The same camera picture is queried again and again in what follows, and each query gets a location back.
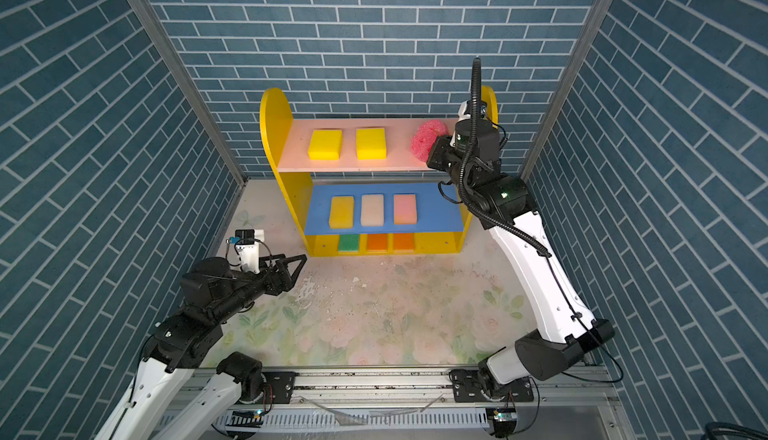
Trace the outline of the pink round scrubber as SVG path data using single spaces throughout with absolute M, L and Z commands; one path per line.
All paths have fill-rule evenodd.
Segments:
M 428 120 L 422 123 L 412 136 L 410 142 L 411 153 L 420 161 L 426 163 L 430 150 L 440 136 L 449 132 L 447 125 L 438 119 Z

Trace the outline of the green sponge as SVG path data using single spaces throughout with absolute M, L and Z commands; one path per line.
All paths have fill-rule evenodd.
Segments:
M 353 253 L 360 249 L 360 236 L 358 234 L 342 234 L 338 242 L 338 251 Z

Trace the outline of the pink rectangular sponge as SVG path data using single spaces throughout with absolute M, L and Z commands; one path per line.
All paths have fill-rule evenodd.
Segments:
M 415 194 L 395 194 L 393 196 L 393 219 L 395 225 L 418 224 L 418 208 Z

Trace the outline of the textured yellow sponge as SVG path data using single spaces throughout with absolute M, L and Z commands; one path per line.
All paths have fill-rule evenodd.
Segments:
M 354 226 L 353 196 L 334 196 L 331 198 L 331 207 L 328 224 L 331 229 L 350 229 Z

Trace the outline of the orange sponge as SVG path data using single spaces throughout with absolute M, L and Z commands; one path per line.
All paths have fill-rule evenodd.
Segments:
M 389 250 L 387 234 L 368 234 L 366 251 L 368 253 L 382 253 Z

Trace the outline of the small yellow sponge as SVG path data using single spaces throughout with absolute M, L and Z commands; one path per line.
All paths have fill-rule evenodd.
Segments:
M 340 158 L 343 143 L 341 129 L 316 129 L 312 131 L 308 157 L 313 161 L 336 161 Z
M 358 160 L 384 160 L 387 158 L 386 129 L 366 127 L 356 130 L 356 156 Z

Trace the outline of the beige sponge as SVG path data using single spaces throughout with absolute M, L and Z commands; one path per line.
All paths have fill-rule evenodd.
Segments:
M 365 194 L 361 198 L 360 225 L 364 227 L 384 226 L 384 195 Z

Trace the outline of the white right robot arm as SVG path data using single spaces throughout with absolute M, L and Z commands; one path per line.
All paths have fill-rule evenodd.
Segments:
M 454 132 L 436 139 L 428 167 L 449 174 L 458 200 L 478 218 L 509 260 L 536 321 L 535 329 L 478 364 L 478 382 L 491 399 L 513 382 L 547 380 L 601 349 L 615 331 L 580 299 L 546 237 L 526 183 L 501 170 L 502 133 L 489 119 L 465 114 Z

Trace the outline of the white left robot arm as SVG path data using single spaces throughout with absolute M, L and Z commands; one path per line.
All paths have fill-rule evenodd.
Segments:
M 278 296 L 296 284 L 307 262 L 304 254 L 268 255 L 256 271 L 232 269 L 224 257 L 199 261 L 181 278 L 184 304 L 160 322 L 143 344 L 137 373 L 97 436 L 100 439 L 198 439 L 237 404 L 254 405 L 257 417 L 277 403 L 279 394 L 261 361 L 241 352 L 222 360 L 212 377 L 161 431 L 155 428 L 177 393 L 222 338 L 223 326 L 263 296 Z

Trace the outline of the yellow pink blue wooden shelf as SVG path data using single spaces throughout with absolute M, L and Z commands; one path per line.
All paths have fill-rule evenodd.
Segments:
M 423 123 L 420 118 L 372 119 L 297 119 L 286 95 L 279 88 L 266 90 L 260 102 L 259 123 L 263 147 L 288 210 L 307 252 L 315 257 L 362 255 L 458 254 L 472 220 L 471 213 L 455 204 L 451 187 L 439 187 L 426 176 L 427 166 L 410 151 L 412 136 Z M 387 158 L 358 160 L 356 130 L 366 127 L 386 129 Z M 313 130 L 341 129 L 343 143 L 336 161 L 313 161 L 308 147 Z M 395 225 L 393 196 L 416 195 L 418 224 Z M 384 226 L 360 225 L 361 198 L 365 194 L 384 195 Z M 331 198 L 353 196 L 354 226 L 334 230 L 328 220 Z M 415 251 L 393 251 L 394 233 L 413 233 Z M 368 253 L 368 234 L 387 234 L 389 250 Z M 342 234 L 358 234 L 360 249 L 338 251 Z

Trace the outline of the aluminium right corner post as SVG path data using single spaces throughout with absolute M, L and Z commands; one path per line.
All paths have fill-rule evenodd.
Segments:
M 562 72 L 558 86 L 550 100 L 548 110 L 542 117 L 538 132 L 534 135 L 532 144 L 526 153 L 520 177 L 528 182 L 532 176 L 538 160 L 542 156 L 547 140 L 557 124 L 558 116 L 570 94 L 574 82 L 586 60 L 587 54 L 602 26 L 613 0 L 594 0 L 592 8 L 586 16 L 584 26 L 577 38 L 573 52 Z

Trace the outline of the aluminium corner post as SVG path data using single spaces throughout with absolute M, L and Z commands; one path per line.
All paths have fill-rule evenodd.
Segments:
M 178 54 L 170 36 L 168 36 L 168 33 L 162 26 L 162 22 L 158 18 L 150 0 L 127 1 L 140 21 L 142 28 L 144 28 L 146 34 L 149 36 L 154 48 L 156 48 L 158 54 L 160 54 L 160 58 L 163 60 L 170 74 L 176 81 L 184 98 L 192 107 L 199 123 L 208 134 L 230 174 L 235 179 L 236 183 L 240 187 L 243 187 L 247 182 L 247 175 L 244 173 L 232 149 L 225 140 L 223 133 L 214 120 L 205 100 L 202 98 L 200 91 L 194 84 L 186 66 L 184 66 L 180 54 Z
M 548 110 L 542 117 L 538 132 L 534 135 L 532 144 L 526 153 L 520 177 L 528 182 L 532 176 L 538 160 L 542 156 L 547 140 L 557 124 L 558 116 L 570 94 L 574 82 L 586 60 L 587 54 L 602 26 L 613 0 L 594 0 L 592 8 L 586 16 L 584 26 L 577 38 L 573 52 L 562 72 L 558 86 L 550 100 Z

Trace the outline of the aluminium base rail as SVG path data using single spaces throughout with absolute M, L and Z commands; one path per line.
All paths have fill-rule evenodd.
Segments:
M 421 409 L 469 406 L 487 408 L 620 404 L 608 384 L 557 375 L 550 380 L 516 380 L 503 393 L 481 389 L 473 369 L 449 367 L 267 369 L 266 395 L 258 406 L 329 409 Z

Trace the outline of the aluminium left corner post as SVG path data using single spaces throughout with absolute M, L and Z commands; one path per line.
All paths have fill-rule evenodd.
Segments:
M 184 66 L 180 54 L 178 54 L 170 36 L 168 36 L 168 33 L 162 26 L 162 22 L 158 18 L 150 0 L 127 1 L 140 21 L 142 28 L 144 28 L 146 34 L 149 36 L 154 48 L 156 48 L 158 54 L 160 54 L 160 58 L 163 60 L 170 74 L 176 81 L 184 98 L 192 107 L 199 123 L 208 134 L 230 174 L 235 179 L 236 183 L 240 187 L 243 187 L 247 182 L 247 175 L 244 173 L 232 149 L 225 140 L 223 133 L 214 120 L 205 100 L 202 98 L 200 91 L 194 84 L 186 66 Z

